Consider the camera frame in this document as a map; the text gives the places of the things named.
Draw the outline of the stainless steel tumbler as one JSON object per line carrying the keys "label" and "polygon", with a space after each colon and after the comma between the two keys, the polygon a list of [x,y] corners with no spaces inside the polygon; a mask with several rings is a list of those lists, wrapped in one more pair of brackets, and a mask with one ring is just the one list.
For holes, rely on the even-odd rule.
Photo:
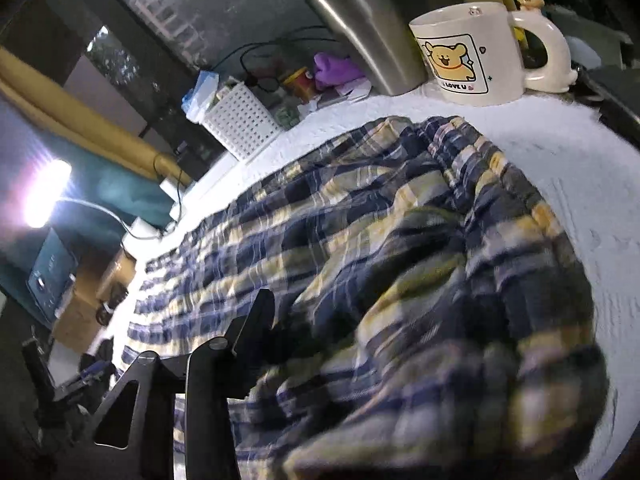
{"label": "stainless steel tumbler", "polygon": [[416,40],[393,0],[306,0],[378,93],[401,96],[427,82]]}

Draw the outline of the yellow left curtain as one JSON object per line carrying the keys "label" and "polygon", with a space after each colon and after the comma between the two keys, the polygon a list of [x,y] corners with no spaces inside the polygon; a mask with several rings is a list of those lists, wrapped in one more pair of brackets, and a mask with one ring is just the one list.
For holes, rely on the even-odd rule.
{"label": "yellow left curtain", "polygon": [[110,122],[6,49],[1,50],[0,75],[2,96],[38,127],[141,177],[191,184],[172,156]]}

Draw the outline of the white phone charger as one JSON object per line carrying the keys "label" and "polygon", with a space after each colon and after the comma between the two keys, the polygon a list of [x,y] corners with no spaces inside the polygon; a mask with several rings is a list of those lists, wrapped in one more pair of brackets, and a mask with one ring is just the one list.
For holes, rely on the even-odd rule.
{"label": "white phone charger", "polygon": [[160,182],[160,189],[171,198],[174,203],[179,203],[186,187],[175,177],[164,177]]}

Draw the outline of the teal left curtain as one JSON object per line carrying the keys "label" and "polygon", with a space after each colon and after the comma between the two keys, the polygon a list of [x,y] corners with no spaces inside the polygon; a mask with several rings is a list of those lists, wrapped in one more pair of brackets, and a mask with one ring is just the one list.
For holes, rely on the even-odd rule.
{"label": "teal left curtain", "polygon": [[155,180],[92,154],[34,125],[7,100],[1,101],[1,290],[20,304],[32,300],[26,280],[40,251],[45,229],[26,226],[24,201],[32,180],[46,162],[72,166],[67,196],[99,204],[130,223],[141,218],[166,226],[172,200]]}

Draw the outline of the cream bear mug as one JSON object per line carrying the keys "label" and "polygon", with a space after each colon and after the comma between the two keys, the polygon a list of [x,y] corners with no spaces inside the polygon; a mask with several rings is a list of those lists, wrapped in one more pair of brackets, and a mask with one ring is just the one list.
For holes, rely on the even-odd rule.
{"label": "cream bear mug", "polygon": [[[562,32],[535,11],[509,11],[498,2],[468,2],[422,14],[409,23],[425,64],[445,99],[493,106],[528,90],[564,93],[577,80]],[[524,67],[517,29],[536,36],[547,53],[541,68]]]}

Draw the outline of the small red yellow can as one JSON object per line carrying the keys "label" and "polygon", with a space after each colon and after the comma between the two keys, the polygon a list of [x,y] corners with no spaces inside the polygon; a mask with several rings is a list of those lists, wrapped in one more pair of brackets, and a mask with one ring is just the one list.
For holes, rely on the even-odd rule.
{"label": "small red yellow can", "polygon": [[299,68],[281,80],[282,87],[297,96],[303,103],[310,102],[317,95],[314,75],[306,66]]}

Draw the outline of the blue yellow plaid pants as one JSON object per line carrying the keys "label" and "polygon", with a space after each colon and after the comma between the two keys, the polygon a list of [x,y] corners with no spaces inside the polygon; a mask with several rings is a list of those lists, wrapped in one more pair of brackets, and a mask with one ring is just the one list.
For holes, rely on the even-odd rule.
{"label": "blue yellow plaid pants", "polygon": [[189,353],[259,289],[274,341],[230,405],[245,479],[546,478],[608,396],[582,263],[538,190],[460,117],[347,131],[204,219],[116,335]]}

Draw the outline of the white desk lamp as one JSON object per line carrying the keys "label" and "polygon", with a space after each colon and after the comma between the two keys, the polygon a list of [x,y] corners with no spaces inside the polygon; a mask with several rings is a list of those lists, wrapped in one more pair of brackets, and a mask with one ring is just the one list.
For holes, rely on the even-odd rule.
{"label": "white desk lamp", "polygon": [[55,229],[78,249],[116,252],[137,218],[154,228],[169,222],[172,200],[149,179],[91,156],[77,167],[50,158],[36,167],[26,188],[23,218],[33,229]]}

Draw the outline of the brown cardboard box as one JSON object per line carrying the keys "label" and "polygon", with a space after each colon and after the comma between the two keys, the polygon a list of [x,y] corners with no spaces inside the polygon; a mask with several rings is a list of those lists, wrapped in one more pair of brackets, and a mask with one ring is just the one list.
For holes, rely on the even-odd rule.
{"label": "brown cardboard box", "polygon": [[80,260],[75,281],[63,296],[61,313],[54,322],[52,337],[77,354],[86,353],[103,328],[96,314],[106,304],[113,302],[124,288],[116,285],[109,300],[96,299],[100,278],[111,261],[100,255],[85,255]]}

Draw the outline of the white perforated plastic basket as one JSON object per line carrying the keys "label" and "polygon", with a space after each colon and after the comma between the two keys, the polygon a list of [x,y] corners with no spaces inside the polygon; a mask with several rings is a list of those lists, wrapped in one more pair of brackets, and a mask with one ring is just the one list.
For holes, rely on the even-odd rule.
{"label": "white perforated plastic basket", "polygon": [[242,82],[204,115],[202,125],[240,162],[255,158],[282,132],[270,111]]}

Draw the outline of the purple cloth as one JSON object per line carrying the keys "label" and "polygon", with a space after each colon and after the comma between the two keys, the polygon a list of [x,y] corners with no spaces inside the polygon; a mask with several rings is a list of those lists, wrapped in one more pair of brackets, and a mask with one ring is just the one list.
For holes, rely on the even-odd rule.
{"label": "purple cloth", "polygon": [[351,58],[340,58],[326,52],[314,55],[314,82],[318,90],[338,87],[363,76],[364,73]]}

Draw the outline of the black power adapter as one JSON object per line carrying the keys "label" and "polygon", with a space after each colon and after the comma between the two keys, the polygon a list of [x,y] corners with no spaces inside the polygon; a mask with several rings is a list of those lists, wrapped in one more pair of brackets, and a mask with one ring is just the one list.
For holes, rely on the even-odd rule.
{"label": "black power adapter", "polygon": [[181,142],[175,150],[176,162],[180,169],[193,181],[201,180],[209,170],[206,160],[186,142]]}

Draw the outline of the tablet with green screen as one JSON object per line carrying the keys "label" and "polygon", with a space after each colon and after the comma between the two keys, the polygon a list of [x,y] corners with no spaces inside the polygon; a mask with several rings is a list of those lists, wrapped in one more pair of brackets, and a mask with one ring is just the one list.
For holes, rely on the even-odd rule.
{"label": "tablet with green screen", "polygon": [[27,289],[49,326],[55,321],[55,311],[77,266],[75,255],[65,246],[58,233],[50,229],[27,280]]}

